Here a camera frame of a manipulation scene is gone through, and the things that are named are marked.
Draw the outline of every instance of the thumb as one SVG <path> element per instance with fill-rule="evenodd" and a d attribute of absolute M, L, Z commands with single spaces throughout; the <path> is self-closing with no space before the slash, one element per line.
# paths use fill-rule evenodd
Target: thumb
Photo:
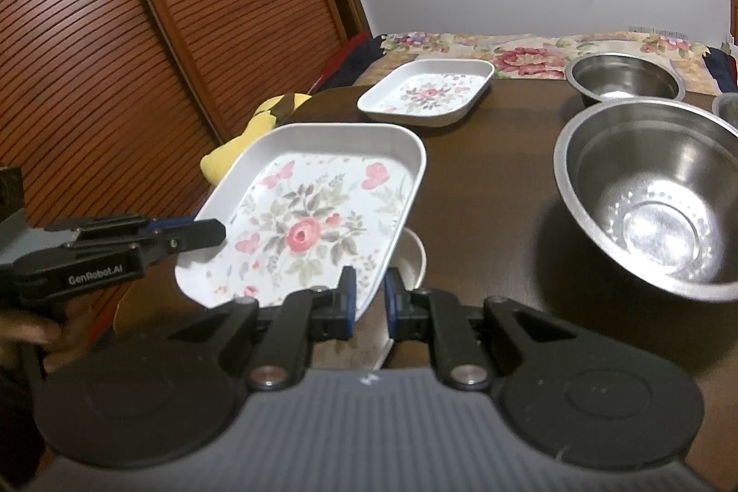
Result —
<path fill-rule="evenodd" d="M 48 344 L 61 336 L 61 327 L 51 319 L 21 310 L 0 311 L 0 340 Z"/>

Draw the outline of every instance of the yellow plush toy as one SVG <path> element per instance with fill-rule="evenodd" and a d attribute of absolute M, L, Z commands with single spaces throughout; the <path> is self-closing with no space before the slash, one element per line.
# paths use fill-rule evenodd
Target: yellow plush toy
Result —
<path fill-rule="evenodd" d="M 243 134 L 206 154 L 200 160 L 200 169 L 208 182 L 213 186 L 217 185 L 233 162 L 251 143 L 274 130 L 308 99 L 310 96 L 306 94 L 290 93 L 272 97 L 259 105 Z"/>

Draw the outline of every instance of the ribbed gray surface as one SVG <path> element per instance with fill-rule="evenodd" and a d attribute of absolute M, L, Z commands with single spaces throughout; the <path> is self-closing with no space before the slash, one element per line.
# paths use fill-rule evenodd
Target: ribbed gray surface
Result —
<path fill-rule="evenodd" d="M 190 457 L 111 472 L 58 460 L 29 492 L 708 492 L 678 463 L 628 474 L 561 464 L 510 432 L 488 397 L 429 369 L 310 371 L 251 397 Z"/>

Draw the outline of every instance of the tray rim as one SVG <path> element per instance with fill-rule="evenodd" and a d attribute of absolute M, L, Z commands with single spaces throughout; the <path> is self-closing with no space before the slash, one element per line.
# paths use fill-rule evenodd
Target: tray rim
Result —
<path fill-rule="evenodd" d="M 461 107 L 458 107 L 457 109 L 446 111 L 445 113 L 439 113 L 438 115 L 412 115 L 410 113 L 387 113 L 385 111 L 375 111 L 372 110 L 370 107 L 367 106 L 367 104 L 370 102 L 369 99 L 372 98 L 372 96 L 377 95 L 376 89 L 378 87 L 381 87 L 382 84 L 390 77 L 394 76 L 398 72 L 402 71 L 408 71 L 411 69 L 411 67 L 416 67 L 418 64 L 422 63 L 436 63 L 436 62 L 454 62 L 459 64 L 485 64 L 485 66 L 488 66 L 490 71 L 488 76 L 485 77 L 484 82 L 479 86 L 479 90 L 470 97 L 470 100 L 467 101 L 464 105 Z M 451 125 L 455 123 L 456 121 L 459 121 L 466 115 L 471 108 L 474 106 L 474 104 L 477 102 L 477 99 L 487 90 L 487 88 L 490 86 L 490 82 L 494 78 L 494 75 L 496 73 L 496 68 L 494 64 L 490 61 L 487 61 L 486 59 L 464 59 L 462 57 L 427 57 L 423 59 L 415 59 L 414 61 L 409 61 L 407 63 L 403 63 L 402 65 L 396 67 L 393 69 L 389 74 L 387 74 L 384 78 L 379 80 L 374 86 L 372 86 L 370 89 L 368 89 L 366 92 L 363 93 L 359 97 L 359 100 L 357 100 L 357 109 L 361 111 L 362 113 L 368 115 L 372 119 L 376 121 L 381 121 L 383 123 L 394 123 L 394 124 L 407 124 L 407 125 L 415 125 L 415 126 L 429 126 L 429 127 L 444 127 Z"/>
<path fill-rule="evenodd" d="M 422 140 L 418 137 L 415 132 L 410 131 L 409 129 L 402 127 L 397 124 L 388 124 L 388 123 L 345 123 L 345 122 L 337 122 L 337 123 L 322 123 L 322 122 L 309 122 L 309 123 L 297 123 L 297 124 L 286 124 L 284 126 L 280 126 L 278 128 L 275 128 L 271 132 L 267 132 L 264 136 L 259 138 L 257 141 L 254 141 L 253 144 L 251 144 L 249 147 L 247 147 L 239 156 L 236 158 L 236 160 L 233 162 L 233 165 L 231 165 L 230 169 L 226 172 L 226 175 L 223 176 L 223 179 L 220 181 L 218 186 L 216 186 L 211 193 L 209 194 L 206 201 L 203 203 L 202 207 L 198 211 L 197 215 L 195 216 L 195 221 L 198 221 L 199 219 L 208 219 L 215 217 L 215 219 L 219 219 L 217 215 L 213 216 L 209 214 L 209 211 L 211 210 L 212 206 L 217 206 L 217 203 L 219 202 L 219 196 L 223 195 L 223 192 L 219 193 L 219 190 L 222 189 L 223 186 L 227 185 L 229 176 L 231 176 L 232 173 L 236 172 L 239 169 L 239 165 L 241 165 L 244 161 L 249 160 L 250 155 L 254 154 L 263 154 L 264 149 L 268 149 L 268 147 L 274 143 L 274 139 L 278 138 L 279 136 L 284 136 L 286 132 L 290 132 L 291 130 L 342 130 L 342 129 L 349 129 L 349 130 L 378 130 L 378 131 L 387 131 L 392 130 L 397 132 L 398 134 L 407 137 L 408 141 L 411 142 L 414 145 L 414 148 L 418 151 L 418 169 L 413 170 L 407 166 L 407 164 L 404 164 L 406 169 L 414 175 L 414 181 L 412 183 L 412 188 L 410 192 L 407 195 L 407 201 L 405 202 L 405 207 L 403 208 L 402 212 L 400 213 L 400 216 L 398 217 L 398 221 L 395 226 L 395 233 L 392 236 L 392 239 L 390 240 L 390 244 L 387 247 L 387 251 L 385 253 L 385 256 L 381 262 L 381 265 L 377 268 L 377 272 L 380 274 L 380 276 L 377 278 L 376 286 L 374 286 L 374 289 L 366 296 L 364 302 L 362 304 L 357 304 L 356 309 L 356 317 L 355 319 L 358 321 L 366 312 L 366 310 L 369 308 L 369 305 L 372 303 L 372 300 L 374 300 L 374 297 L 376 296 L 376 293 L 378 289 L 381 286 L 381 278 L 384 276 L 384 273 L 387 271 L 387 268 L 390 264 L 390 260 L 392 259 L 392 255 L 394 253 L 394 250 L 397 246 L 397 243 L 399 241 L 399 238 L 402 234 L 403 228 L 405 227 L 407 223 L 407 217 L 409 216 L 412 205 L 415 202 L 416 196 L 418 195 L 418 190 L 420 190 L 420 186 L 423 180 L 423 176 L 425 175 L 426 167 L 427 167 L 427 152 L 425 149 L 425 145 L 423 144 Z M 278 149 L 277 154 L 274 154 L 271 156 L 271 158 L 267 160 L 261 161 L 261 167 L 256 171 L 253 178 L 250 180 L 249 184 L 246 186 L 244 191 L 248 190 L 250 186 L 252 186 L 252 183 L 254 181 L 254 178 L 261 172 L 261 169 L 263 169 L 263 165 L 267 164 L 270 161 L 273 161 L 276 157 L 278 157 L 280 154 L 283 153 L 329 153 L 330 150 L 315 150 L 311 151 L 311 149 L 292 149 L 292 150 L 281 150 Z M 346 150 L 337 150 L 337 153 L 350 153 L 351 151 Z M 396 156 L 393 156 L 395 160 L 400 161 Z M 185 291 L 186 286 L 183 286 L 183 280 L 185 276 L 185 267 L 182 267 L 181 262 L 187 260 L 188 258 L 191 258 L 192 254 L 202 252 L 202 250 L 194 250 L 189 253 L 181 253 L 177 256 L 175 268 L 174 268 L 174 276 L 175 281 L 180 289 L 180 291 L 187 296 L 187 298 L 192 299 L 198 304 L 202 304 L 200 299 L 194 298 L 193 296 L 189 295 Z"/>

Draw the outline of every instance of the dark brown table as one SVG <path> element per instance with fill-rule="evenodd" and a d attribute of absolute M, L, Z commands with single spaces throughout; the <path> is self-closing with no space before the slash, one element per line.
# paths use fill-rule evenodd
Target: dark brown table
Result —
<path fill-rule="evenodd" d="M 365 90 L 320 93 L 292 121 L 364 121 L 356 101 Z M 686 100 L 707 109 L 712 99 L 688 93 Z M 464 304 L 503 294 L 689 370 L 706 415 L 688 461 L 728 489 L 738 484 L 738 304 L 698 304 L 645 288 L 579 230 L 559 198 L 552 154 L 559 131 L 582 108 L 566 82 L 495 80 L 464 121 L 416 129 L 428 167 L 409 226 L 427 250 L 426 283 Z M 172 288 L 171 271 L 162 265 L 152 274 L 154 293 L 139 288 L 138 301 L 124 299 L 117 327 L 194 310 Z M 427 362 L 424 345 L 401 343 L 387 366 Z"/>

